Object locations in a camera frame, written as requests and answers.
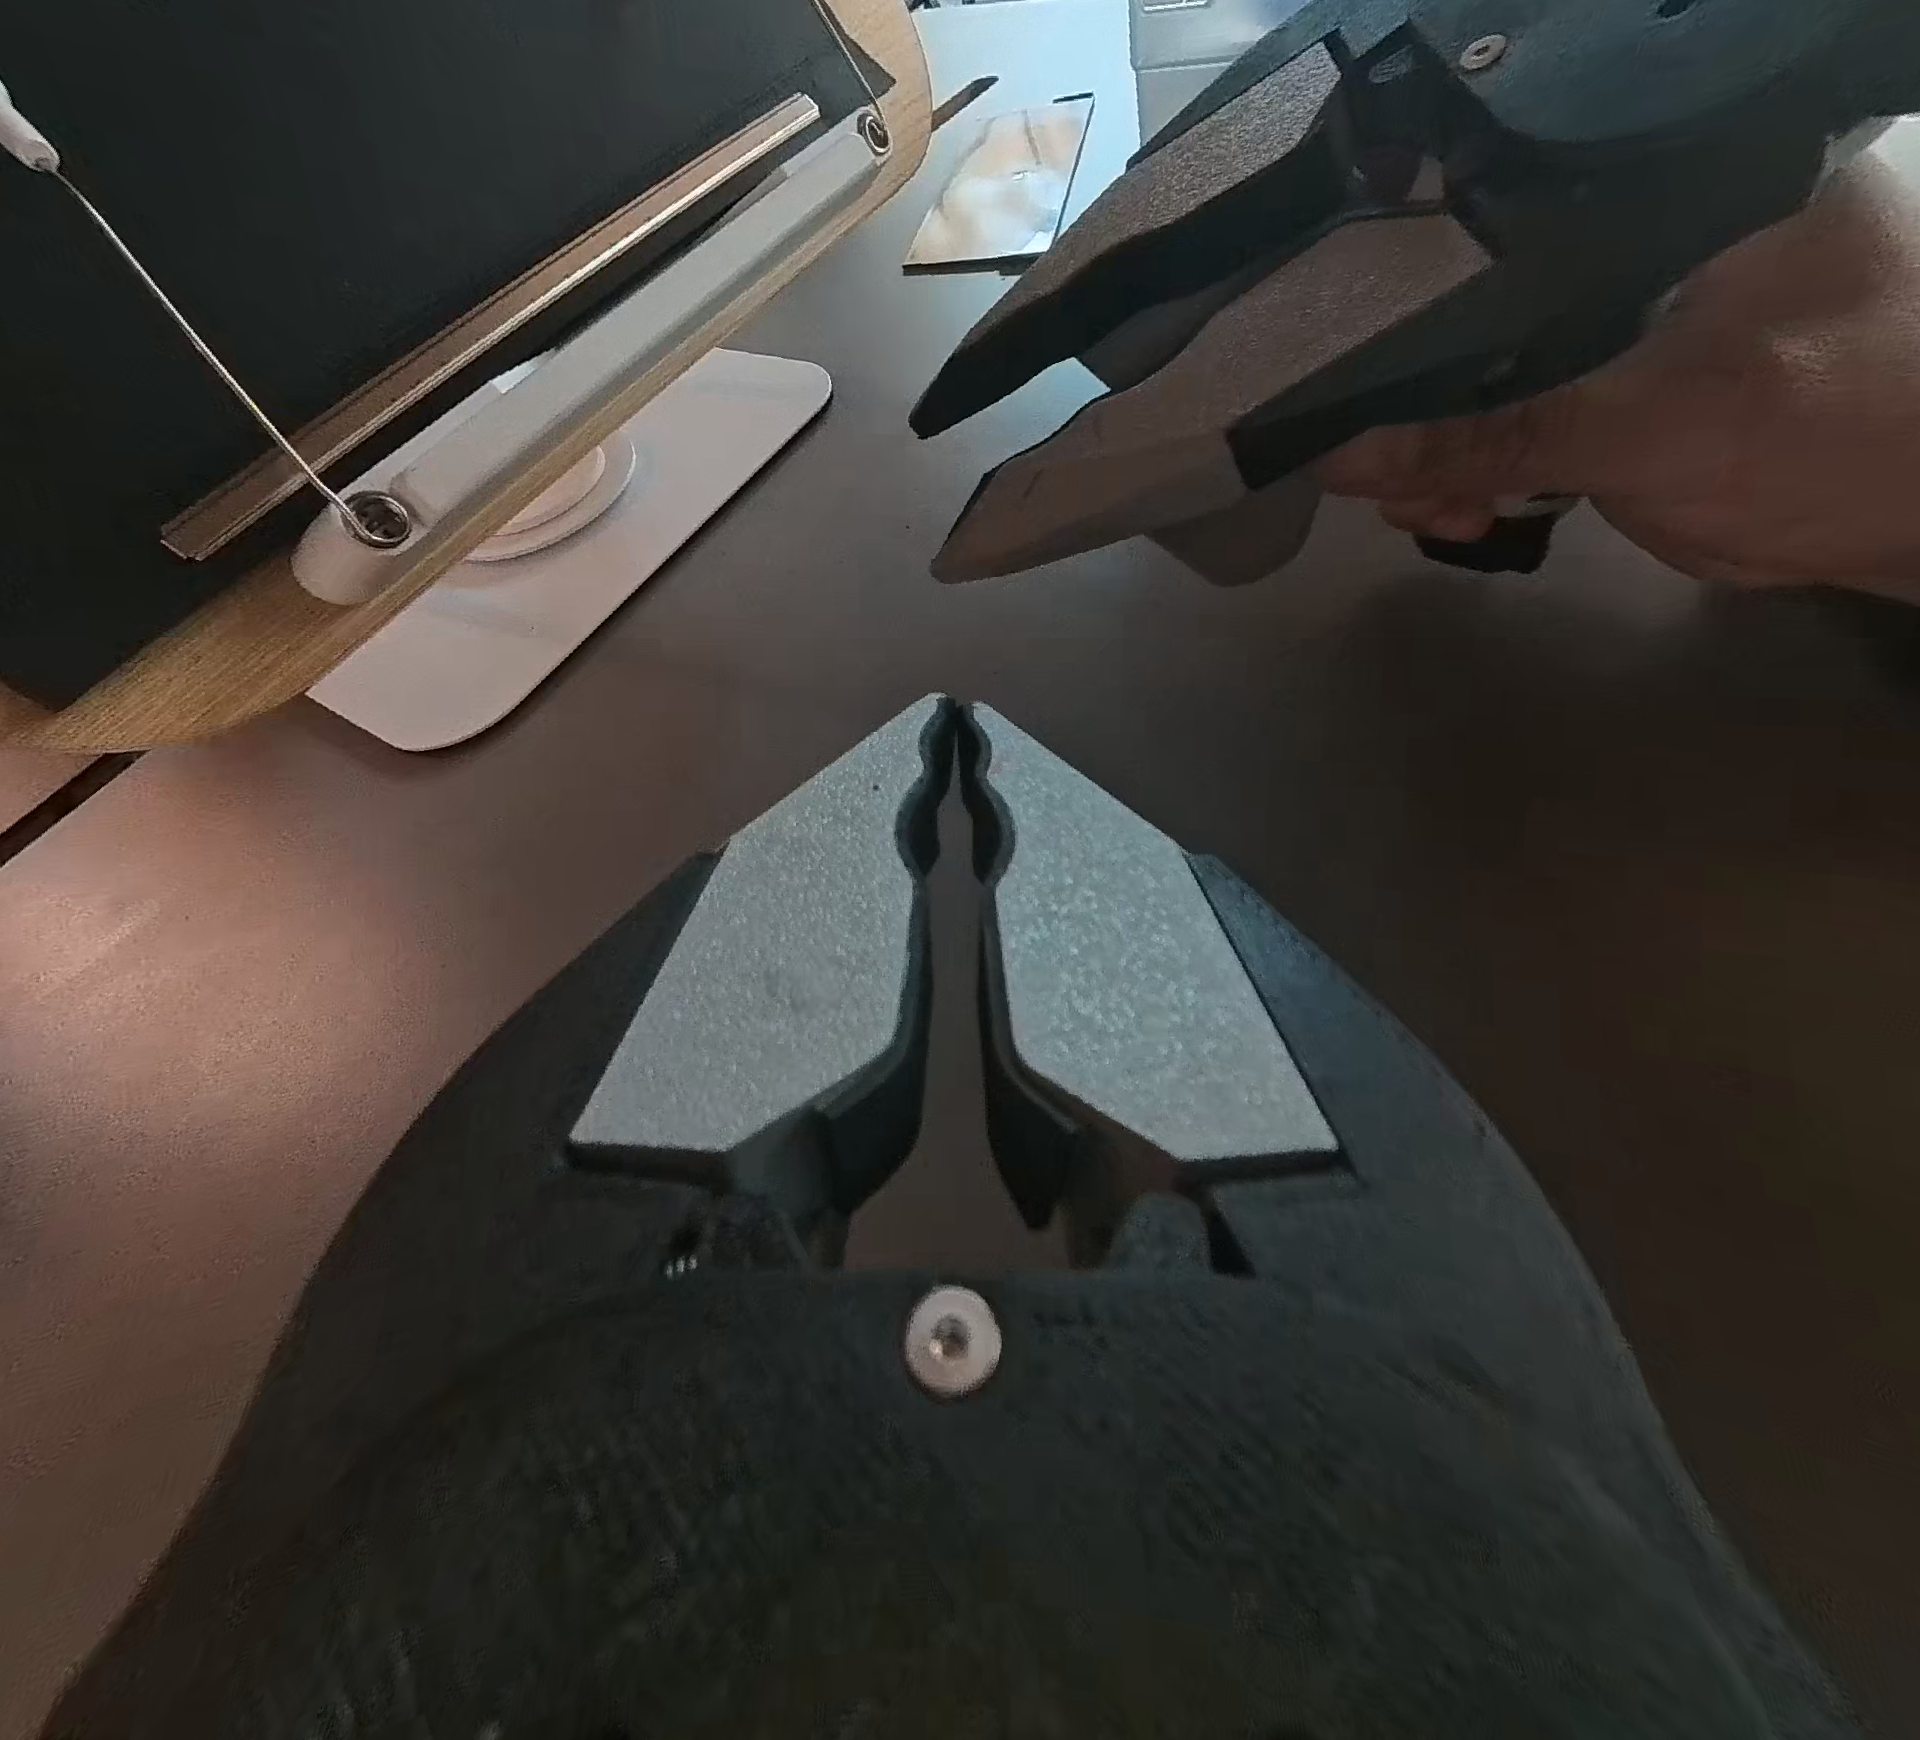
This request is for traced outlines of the person's right hand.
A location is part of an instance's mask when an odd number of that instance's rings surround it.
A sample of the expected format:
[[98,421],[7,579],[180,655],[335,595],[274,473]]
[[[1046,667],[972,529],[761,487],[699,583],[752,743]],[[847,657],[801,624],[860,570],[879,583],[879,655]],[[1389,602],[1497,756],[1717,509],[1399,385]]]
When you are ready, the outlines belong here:
[[1919,601],[1917,153],[1892,127],[1807,206],[1691,272],[1618,360],[1546,394],[1366,432],[1335,495],[1450,541],[1586,498],[1670,569]]

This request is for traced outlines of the silver reflective sheet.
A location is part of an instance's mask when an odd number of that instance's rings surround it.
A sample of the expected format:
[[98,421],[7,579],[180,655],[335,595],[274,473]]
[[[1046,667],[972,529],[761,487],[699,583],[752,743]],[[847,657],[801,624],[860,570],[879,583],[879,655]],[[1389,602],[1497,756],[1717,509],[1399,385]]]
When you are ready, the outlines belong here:
[[1093,110],[1093,93],[1070,93],[977,120],[901,272],[1015,274],[1037,264],[1063,228]]

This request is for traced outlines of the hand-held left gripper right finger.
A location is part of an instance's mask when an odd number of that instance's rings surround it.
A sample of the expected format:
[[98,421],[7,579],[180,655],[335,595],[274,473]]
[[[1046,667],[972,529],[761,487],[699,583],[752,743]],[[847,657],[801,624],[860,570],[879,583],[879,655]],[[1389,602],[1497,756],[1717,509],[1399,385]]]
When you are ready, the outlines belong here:
[[988,1144],[1030,1226],[1335,1166],[1340,1144],[1184,847],[1015,720],[960,715]]

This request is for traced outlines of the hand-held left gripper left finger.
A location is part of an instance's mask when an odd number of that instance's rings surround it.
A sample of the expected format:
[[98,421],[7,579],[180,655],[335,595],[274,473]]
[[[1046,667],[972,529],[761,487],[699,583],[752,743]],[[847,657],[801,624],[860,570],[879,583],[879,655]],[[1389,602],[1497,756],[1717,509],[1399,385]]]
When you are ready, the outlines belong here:
[[755,1195],[803,1232],[889,1181],[922,1125],[954,712],[924,696],[725,844],[572,1156]]

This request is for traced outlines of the black board with wooden frame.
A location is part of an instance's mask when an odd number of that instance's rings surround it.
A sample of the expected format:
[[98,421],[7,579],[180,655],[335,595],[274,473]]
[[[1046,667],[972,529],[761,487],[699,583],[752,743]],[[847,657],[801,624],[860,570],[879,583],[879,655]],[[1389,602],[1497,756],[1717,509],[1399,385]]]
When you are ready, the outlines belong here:
[[273,712],[920,167],[901,0],[4,0],[4,743]]

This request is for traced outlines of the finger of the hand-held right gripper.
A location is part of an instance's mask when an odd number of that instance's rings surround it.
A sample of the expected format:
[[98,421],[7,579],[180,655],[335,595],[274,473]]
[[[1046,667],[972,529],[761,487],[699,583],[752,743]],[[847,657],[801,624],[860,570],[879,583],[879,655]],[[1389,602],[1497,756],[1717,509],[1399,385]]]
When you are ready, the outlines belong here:
[[1015,575],[1246,495],[1229,431],[1493,266],[1452,217],[1343,224],[1244,291],[1162,368],[984,474],[935,554],[944,583]]
[[967,333],[908,422],[935,437],[1074,360],[1123,390],[1160,368],[1349,197],[1325,42],[1196,97]]

